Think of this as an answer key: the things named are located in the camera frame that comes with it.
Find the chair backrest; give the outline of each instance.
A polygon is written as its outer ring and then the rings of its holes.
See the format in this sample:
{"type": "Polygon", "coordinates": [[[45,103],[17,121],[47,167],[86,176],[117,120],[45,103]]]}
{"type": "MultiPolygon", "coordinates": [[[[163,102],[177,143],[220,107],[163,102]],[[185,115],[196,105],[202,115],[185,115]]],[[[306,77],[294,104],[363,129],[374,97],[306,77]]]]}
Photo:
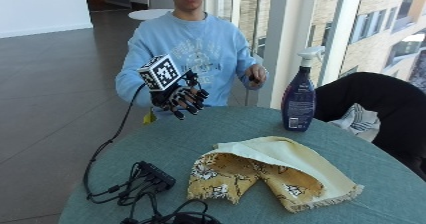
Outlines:
{"type": "Polygon", "coordinates": [[[409,83],[376,73],[358,72],[318,87],[315,118],[336,120],[354,103],[378,113],[372,143],[388,153],[426,158],[426,94],[409,83]]]}

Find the fabric pouch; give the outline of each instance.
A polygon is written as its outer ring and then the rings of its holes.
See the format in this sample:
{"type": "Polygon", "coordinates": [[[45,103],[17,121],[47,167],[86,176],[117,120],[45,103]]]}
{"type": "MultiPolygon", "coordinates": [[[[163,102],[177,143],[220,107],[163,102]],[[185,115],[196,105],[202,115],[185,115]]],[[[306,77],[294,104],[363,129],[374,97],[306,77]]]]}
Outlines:
{"type": "Polygon", "coordinates": [[[316,152],[283,137],[219,143],[195,161],[187,198],[227,198],[236,203],[258,179],[290,212],[336,204],[360,192],[316,152]]]}

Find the window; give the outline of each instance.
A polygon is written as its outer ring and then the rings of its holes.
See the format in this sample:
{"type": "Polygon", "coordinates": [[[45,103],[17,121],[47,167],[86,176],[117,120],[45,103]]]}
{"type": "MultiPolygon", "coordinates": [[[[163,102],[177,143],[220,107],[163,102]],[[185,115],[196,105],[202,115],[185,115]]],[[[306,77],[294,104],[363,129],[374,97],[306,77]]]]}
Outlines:
{"type": "Polygon", "coordinates": [[[359,41],[367,37],[372,13],[359,15],[351,31],[350,43],[359,41]]]}
{"type": "Polygon", "coordinates": [[[417,53],[423,39],[424,33],[419,32],[407,36],[400,42],[398,42],[390,49],[384,67],[395,65],[402,59],[404,59],[404,56],[417,53]]]}
{"type": "Polygon", "coordinates": [[[395,12],[396,12],[396,7],[392,7],[390,9],[390,12],[388,12],[384,30],[387,30],[390,28],[390,26],[391,26],[391,23],[392,23],[394,18],[395,18],[395,12]]]}
{"type": "Polygon", "coordinates": [[[426,29],[423,29],[423,34],[424,34],[424,37],[423,37],[423,41],[420,43],[420,48],[426,47],[426,29]]]}
{"type": "Polygon", "coordinates": [[[372,18],[372,13],[368,13],[364,16],[363,23],[362,23],[362,28],[360,28],[360,34],[359,34],[359,40],[368,37],[368,28],[371,24],[371,18],[372,18]]]}
{"type": "Polygon", "coordinates": [[[263,58],[263,54],[264,54],[264,43],[266,43],[266,37],[258,38],[255,54],[262,58],[263,58]]]}
{"type": "Polygon", "coordinates": [[[386,10],[379,11],[378,14],[376,14],[372,34],[375,34],[375,33],[378,33],[380,31],[380,27],[382,27],[382,23],[383,23],[383,19],[384,19],[384,14],[386,14],[386,10]]]}
{"type": "Polygon", "coordinates": [[[338,76],[338,78],[342,78],[342,77],[344,77],[344,76],[355,73],[355,72],[356,72],[356,69],[358,69],[358,66],[355,66],[355,67],[351,68],[348,71],[346,71],[343,74],[340,74],[340,75],[338,76]]]}
{"type": "Polygon", "coordinates": [[[311,25],[311,26],[310,26],[310,31],[308,31],[307,44],[306,44],[307,47],[311,46],[311,43],[312,43],[312,41],[314,41],[314,33],[315,33],[315,26],[311,25]]]}
{"type": "Polygon", "coordinates": [[[327,22],[327,24],[324,25],[320,46],[324,46],[324,44],[327,43],[330,29],[331,29],[331,22],[327,22]]]}
{"type": "Polygon", "coordinates": [[[412,0],[403,0],[402,1],[396,19],[400,19],[408,15],[411,3],[412,3],[412,0]]]}

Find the teal tablecloth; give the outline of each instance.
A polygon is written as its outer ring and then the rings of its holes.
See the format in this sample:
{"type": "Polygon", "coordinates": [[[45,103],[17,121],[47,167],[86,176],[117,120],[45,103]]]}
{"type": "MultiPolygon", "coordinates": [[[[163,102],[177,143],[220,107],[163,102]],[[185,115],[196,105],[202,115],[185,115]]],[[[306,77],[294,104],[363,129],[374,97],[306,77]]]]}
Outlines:
{"type": "MultiPolygon", "coordinates": [[[[170,117],[142,126],[101,154],[90,172],[93,192],[122,183],[131,164],[143,160],[177,180],[174,187],[157,195],[158,211],[169,214],[186,200],[190,168],[211,145],[260,136],[283,136],[310,147],[364,189],[352,201],[291,214],[264,183],[256,182],[236,205],[206,200],[207,214],[222,223],[426,223],[426,183],[391,156],[316,120],[304,133],[284,131],[279,111],[256,107],[207,108],[196,116],[186,115],[183,121],[170,117]]],[[[82,186],[77,187],[61,224],[117,224],[129,216],[130,207],[114,202],[93,204],[85,196],[82,186]]],[[[149,218],[150,210],[147,198],[142,199],[134,218],[149,218]]]]}

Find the spray bottle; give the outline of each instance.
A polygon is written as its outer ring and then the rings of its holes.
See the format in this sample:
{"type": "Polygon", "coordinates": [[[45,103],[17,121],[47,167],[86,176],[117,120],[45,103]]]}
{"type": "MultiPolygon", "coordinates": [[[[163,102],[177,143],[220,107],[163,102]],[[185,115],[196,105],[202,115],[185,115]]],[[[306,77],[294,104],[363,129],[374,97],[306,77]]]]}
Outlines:
{"type": "Polygon", "coordinates": [[[302,63],[298,73],[287,86],[280,102],[283,128],[288,131],[307,130],[315,112],[315,89],[308,73],[311,62],[318,58],[322,62],[323,46],[308,47],[299,53],[302,63]]]}

